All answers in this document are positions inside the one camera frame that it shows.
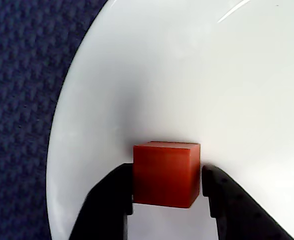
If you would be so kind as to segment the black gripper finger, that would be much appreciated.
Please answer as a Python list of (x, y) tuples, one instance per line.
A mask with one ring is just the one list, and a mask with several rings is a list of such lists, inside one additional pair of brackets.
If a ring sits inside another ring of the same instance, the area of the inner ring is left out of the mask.
[(87, 194), (70, 240), (126, 240), (133, 214), (133, 165), (123, 163)]
[(202, 194), (209, 200), (220, 240), (291, 240), (288, 234), (235, 180), (217, 166), (201, 170)]

